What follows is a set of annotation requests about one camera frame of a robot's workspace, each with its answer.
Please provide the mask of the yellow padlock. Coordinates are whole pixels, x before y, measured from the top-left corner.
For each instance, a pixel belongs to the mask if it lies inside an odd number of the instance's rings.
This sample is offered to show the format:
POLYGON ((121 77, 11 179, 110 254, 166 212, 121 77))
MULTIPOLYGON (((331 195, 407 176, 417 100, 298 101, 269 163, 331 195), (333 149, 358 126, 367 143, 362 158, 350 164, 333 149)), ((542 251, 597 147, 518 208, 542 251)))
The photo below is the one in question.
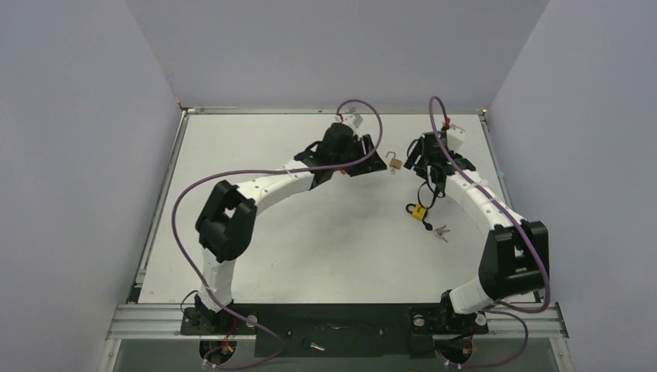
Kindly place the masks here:
POLYGON ((407 204, 405 210, 408 214, 410 214, 414 219, 417 219, 418 221, 424 221, 428 214, 428 209, 422 204, 413 204, 413 203, 407 204))

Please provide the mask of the brass padlock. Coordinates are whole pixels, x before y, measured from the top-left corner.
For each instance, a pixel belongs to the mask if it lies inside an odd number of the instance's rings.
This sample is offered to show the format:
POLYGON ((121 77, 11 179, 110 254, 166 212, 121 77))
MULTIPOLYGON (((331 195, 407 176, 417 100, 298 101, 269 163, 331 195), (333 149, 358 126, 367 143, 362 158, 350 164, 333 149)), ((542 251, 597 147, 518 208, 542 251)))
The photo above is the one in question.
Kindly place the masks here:
POLYGON ((403 166, 401 160, 397 158, 397 154, 394 151, 388 151, 385 155, 385 159, 388 160, 388 169, 391 174, 395 174, 403 166))

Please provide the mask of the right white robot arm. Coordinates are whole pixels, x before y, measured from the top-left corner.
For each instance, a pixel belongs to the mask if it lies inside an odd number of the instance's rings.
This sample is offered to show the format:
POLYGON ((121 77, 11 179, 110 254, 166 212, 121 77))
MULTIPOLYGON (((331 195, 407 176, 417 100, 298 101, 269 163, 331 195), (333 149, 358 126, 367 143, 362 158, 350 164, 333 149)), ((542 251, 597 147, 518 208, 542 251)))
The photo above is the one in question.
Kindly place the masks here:
POLYGON ((432 190, 432 198, 449 198, 485 235, 476 275, 446 291, 437 310, 448 331, 509 296, 549 289, 549 233, 542 222, 529 222, 485 184, 474 164, 452 149, 463 132, 441 129, 411 142, 404 168, 415 172, 432 190))

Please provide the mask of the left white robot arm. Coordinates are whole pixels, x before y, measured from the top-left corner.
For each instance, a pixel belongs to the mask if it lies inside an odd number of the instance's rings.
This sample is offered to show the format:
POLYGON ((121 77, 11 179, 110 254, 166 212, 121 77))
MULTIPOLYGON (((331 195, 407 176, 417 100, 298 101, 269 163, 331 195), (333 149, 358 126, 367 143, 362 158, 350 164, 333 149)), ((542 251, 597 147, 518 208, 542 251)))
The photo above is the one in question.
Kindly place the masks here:
POLYGON ((294 155, 282 168, 253 170, 254 178, 233 184, 222 175, 194 224, 203 264, 195 272, 201 288, 194 299, 201 324, 221 333, 234 311, 232 279, 236 260, 250 245, 256 217, 283 200, 330 181, 338 171, 350 177, 386 170, 379 140, 359 134, 355 126, 334 122, 322 139, 294 155))

